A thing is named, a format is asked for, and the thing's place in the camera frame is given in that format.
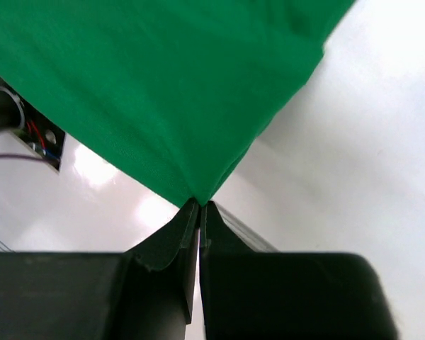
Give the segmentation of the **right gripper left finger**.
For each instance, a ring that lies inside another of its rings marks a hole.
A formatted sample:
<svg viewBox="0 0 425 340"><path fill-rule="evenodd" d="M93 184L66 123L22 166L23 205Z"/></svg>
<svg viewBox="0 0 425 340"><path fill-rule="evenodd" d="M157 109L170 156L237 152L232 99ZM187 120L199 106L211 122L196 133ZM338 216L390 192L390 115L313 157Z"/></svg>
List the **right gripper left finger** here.
<svg viewBox="0 0 425 340"><path fill-rule="evenodd" d="M123 324L190 324L200 205L189 199L162 228L126 252Z"/></svg>

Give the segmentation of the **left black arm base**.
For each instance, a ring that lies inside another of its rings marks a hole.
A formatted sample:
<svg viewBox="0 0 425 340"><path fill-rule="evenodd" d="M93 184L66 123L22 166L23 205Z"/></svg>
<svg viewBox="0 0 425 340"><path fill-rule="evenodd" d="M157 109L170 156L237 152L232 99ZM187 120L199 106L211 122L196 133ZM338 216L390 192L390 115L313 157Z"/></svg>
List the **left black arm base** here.
<svg viewBox="0 0 425 340"><path fill-rule="evenodd" d="M0 132L11 132L59 171L66 132L35 109L0 77Z"/></svg>

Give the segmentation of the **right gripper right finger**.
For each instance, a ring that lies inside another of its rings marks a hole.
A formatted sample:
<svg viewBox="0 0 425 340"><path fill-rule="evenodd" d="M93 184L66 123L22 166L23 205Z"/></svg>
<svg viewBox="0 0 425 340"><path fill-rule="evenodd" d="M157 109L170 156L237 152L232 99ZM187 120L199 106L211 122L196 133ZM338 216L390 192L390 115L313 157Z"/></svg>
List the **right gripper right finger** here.
<svg viewBox="0 0 425 340"><path fill-rule="evenodd" d="M201 208L200 252L246 254L254 250L226 225L218 207L210 200Z"/></svg>

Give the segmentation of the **green t shirt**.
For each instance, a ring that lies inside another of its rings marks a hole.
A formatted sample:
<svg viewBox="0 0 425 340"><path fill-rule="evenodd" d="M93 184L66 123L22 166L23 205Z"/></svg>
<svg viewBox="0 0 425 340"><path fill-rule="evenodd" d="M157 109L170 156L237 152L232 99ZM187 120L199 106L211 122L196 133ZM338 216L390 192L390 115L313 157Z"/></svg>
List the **green t shirt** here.
<svg viewBox="0 0 425 340"><path fill-rule="evenodd" d="M183 205L306 84L351 1L0 1L0 77Z"/></svg>

